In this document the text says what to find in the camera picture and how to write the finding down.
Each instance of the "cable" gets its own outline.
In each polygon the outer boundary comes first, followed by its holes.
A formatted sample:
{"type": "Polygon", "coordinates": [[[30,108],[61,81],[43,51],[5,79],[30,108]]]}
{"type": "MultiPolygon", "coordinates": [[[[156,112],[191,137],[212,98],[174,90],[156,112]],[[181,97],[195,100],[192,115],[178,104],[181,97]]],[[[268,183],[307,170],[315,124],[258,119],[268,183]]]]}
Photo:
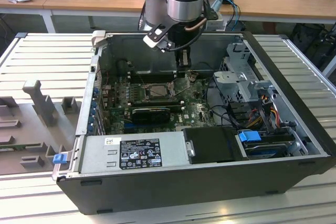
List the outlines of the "cable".
{"type": "Polygon", "coordinates": [[[195,41],[198,40],[198,38],[200,38],[200,36],[202,35],[202,33],[205,30],[206,25],[204,24],[202,29],[199,31],[199,33],[192,39],[190,40],[187,44],[184,44],[183,46],[180,47],[175,47],[175,48],[167,48],[166,51],[167,52],[176,52],[176,51],[180,51],[183,50],[184,48],[190,46],[192,43],[194,43],[195,41]]]}
{"type": "Polygon", "coordinates": [[[207,18],[203,18],[198,24],[194,25],[193,27],[184,27],[185,31],[194,31],[204,25],[207,21],[207,18]]]}
{"type": "Polygon", "coordinates": [[[0,23],[0,26],[5,31],[5,37],[3,37],[3,38],[5,39],[5,44],[8,45],[8,43],[7,43],[7,29],[4,27],[4,25],[2,23],[0,23]]]}
{"type": "MultiPolygon", "coordinates": [[[[204,8],[204,11],[206,11],[205,1],[203,3],[203,8],[204,8]]],[[[202,26],[202,28],[200,29],[200,31],[198,32],[198,34],[192,40],[190,40],[188,43],[186,43],[186,44],[184,44],[183,46],[180,46],[180,47],[166,48],[165,51],[167,51],[167,52],[176,52],[176,51],[183,50],[184,48],[190,46],[191,44],[193,44],[195,41],[197,41],[200,38],[200,36],[202,35],[202,33],[205,30],[205,27],[206,27],[206,22],[204,23],[204,25],[202,26]]]]}
{"type": "Polygon", "coordinates": [[[128,119],[125,119],[125,118],[123,118],[122,120],[123,120],[123,121],[128,121],[128,122],[133,123],[131,120],[128,120],[128,119]]]}
{"type": "Polygon", "coordinates": [[[11,30],[11,32],[16,35],[16,33],[13,31],[13,29],[11,29],[11,27],[7,24],[7,22],[0,16],[0,19],[2,20],[2,22],[11,30]]]}
{"type": "Polygon", "coordinates": [[[207,65],[209,68],[211,68],[212,71],[214,71],[214,72],[216,71],[213,67],[211,67],[211,66],[209,65],[209,63],[207,63],[207,62],[205,62],[205,61],[199,61],[198,63],[193,64],[193,67],[195,67],[195,66],[197,66],[197,65],[199,65],[199,64],[207,65]]]}
{"type": "Polygon", "coordinates": [[[231,29],[231,31],[233,31],[235,29],[236,25],[238,24],[238,21],[239,21],[239,18],[240,18],[240,7],[235,3],[234,0],[226,0],[226,1],[228,1],[233,8],[232,17],[230,18],[230,20],[227,24],[229,25],[232,22],[234,16],[236,16],[235,24],[233,25],[233,27],[231,29]]]}

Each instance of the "cable on desk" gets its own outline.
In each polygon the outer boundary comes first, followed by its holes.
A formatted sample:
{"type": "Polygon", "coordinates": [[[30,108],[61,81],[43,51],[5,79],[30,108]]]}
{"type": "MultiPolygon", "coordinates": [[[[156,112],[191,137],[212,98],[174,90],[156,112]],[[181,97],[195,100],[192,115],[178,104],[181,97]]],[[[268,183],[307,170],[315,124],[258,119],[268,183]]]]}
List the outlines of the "cable on desk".
{"type": "Polygon", "coordinates": [[[238,24],[239,18],[240,18],[240,7],[235,3],[235,0],[225,0],[229,2],[233,8],[233,14],[229,22],[227,23],[228,25],[232,22],[233,18],[236,16],[236,21],[235,24],[232,27],[232,31],[235,29],[236,25],[238,24]]]}

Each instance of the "desk leg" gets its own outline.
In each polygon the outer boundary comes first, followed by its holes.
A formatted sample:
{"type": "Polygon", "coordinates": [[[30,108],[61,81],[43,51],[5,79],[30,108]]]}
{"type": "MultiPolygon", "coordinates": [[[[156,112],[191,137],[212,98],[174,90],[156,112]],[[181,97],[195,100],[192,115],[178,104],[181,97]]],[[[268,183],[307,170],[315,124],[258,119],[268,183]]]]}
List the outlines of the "desk leg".
{"type": "Polygon", "coordinates": [[[90,28],[91,29],[95,29],[96,28],[95,21],[93,20],[92,16],[89,16],[89,24],[90,24],[90,28]]]}
{"type": "Polygon", "coordinates": [[[43,10],[41,13],[44,23],[47,27],[48,33],[56,33],[54,23],[52,21],[52,13],[50,10],[43,10]]]}
{"type": "MultiPolygon", "coordinates": [[[[336,23],[333,25],[333,27],[331,28],[329,35],[336,35],[336,23]]],[[[336,45],[334,44],[334,46],[330,49],[330,52],[327,52],[327,55],[333,55],[333,53],[336,52],[336,45]]],[[[334,70],[336,69],[336,55],[334,55],[334,57],[332,58],[331,62],[327,65],[327,67],[323,70],[323,74],[324,76],[326,76],[327,78],[334,72],[334,70]]]]}
{"type": "Polygon", "coordinates": [[[336,69],[336,55],[334,56],[334,58],[332,58],[331,62],[323,70],[322,74],[328,78],[334,72],[335,69],[336,69]]]}

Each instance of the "gray plastic part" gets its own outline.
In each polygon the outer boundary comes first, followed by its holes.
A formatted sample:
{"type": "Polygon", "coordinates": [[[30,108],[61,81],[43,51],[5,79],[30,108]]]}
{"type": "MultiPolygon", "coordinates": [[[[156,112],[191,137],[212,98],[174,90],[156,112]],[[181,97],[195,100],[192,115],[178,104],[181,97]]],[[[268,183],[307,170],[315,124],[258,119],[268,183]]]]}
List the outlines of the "gray plastic part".
{"type": "Polygon", "coordinates": [[[49,162],[53,163],[55,154],[56,152],[54,151],[53,147],[49,145],[47,148],[47,153],[46,153],[46,158],[48,159],[49,162]]]}
{"type": "Polygon", "coordinates": [[[0,116],[13,116],[7,105],[0,105],[0,116]]]}
{"type": "Polygon", "coordinates": [[[61,146],[59,147],[59,151],[58,153],[61,153],[61,152],[66,152],[67,150],[65,149],[65,147],[61,144],[61,146]]]}
{"type": "Polygon", "coordinates": [[[78,112],[78,106],[75,97],[64,97],[62,100],[64,114],[75,114],[78,112]]]}
{"type": "Polygon", "coordinates": [[[15,38],[26,38],[27,35],[28,35],[28,33],[17,33],[15,35],[15,38]]]}
{"type": "Polygon", "coordinates": [[[0,129],[19,128],[20,126],[19,120],[0,120],[0,129]]]}
{"type": "Polygon", "coordinates": [[[46,152],[47,151],[47,145],[42,142],[39,145],[35,146],[27,146],[26,150],[29,152],[46,152]]]}
{"type": "Polygon", "coordinates": [[[7,105],[9,108],[18,107],[13,97],[0,97],[0,105],[7,105]]]}
{"type": "Polygon", "coordinates": [[[44,166],[44,161],[40,156],[24,156],[20,164],[24,168],[36,168],[44,166]]]}
{"type": "Polygon", "coordinates": [[[55,107],[52,104],[51,100],[50,102],[48,102],[50,98],[45,98],[42,95],[40,87],[41,82],[39,80],[26,81],[22,90],[30,95],[35,105],[34,109],[39,112],[46,126],[51,126],[55,122],[55,119],[51,112],[55,109],[55,107]]]}
{"type": "MultiPolygon", "coordinates": [[[[55,105],[53,104],[53,101],[51,100],[50,96],[48,95],[44,95],[43,96],[44,100],[46,101],[47,105],[48,105],[48,109],[50,113],[53,113],[55,110],[55,105]]],[[[40,115],[39,111],[36,109],[35,105],[32,105],[36,114],[40,115]]]]}
{"type": "Polygon", "coordinates": [[[0,136],[0,145],[12,144],[15,141],[13,136],[0,136]]]}

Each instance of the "robotic arm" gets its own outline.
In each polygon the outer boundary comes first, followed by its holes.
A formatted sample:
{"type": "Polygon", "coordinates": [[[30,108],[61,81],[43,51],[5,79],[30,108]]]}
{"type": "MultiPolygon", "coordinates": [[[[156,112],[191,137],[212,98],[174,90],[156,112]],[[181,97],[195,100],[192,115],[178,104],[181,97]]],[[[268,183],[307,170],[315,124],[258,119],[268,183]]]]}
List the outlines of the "robotic arm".
{"type": "Polygon", "coordinates": [[[178,69],[189,68],[190,45],[205,30],[208,10],[207,0],[163,0],[155,7],[146,0],[151,29],[143,40],[151,48],[174,52],[178,69]]]}

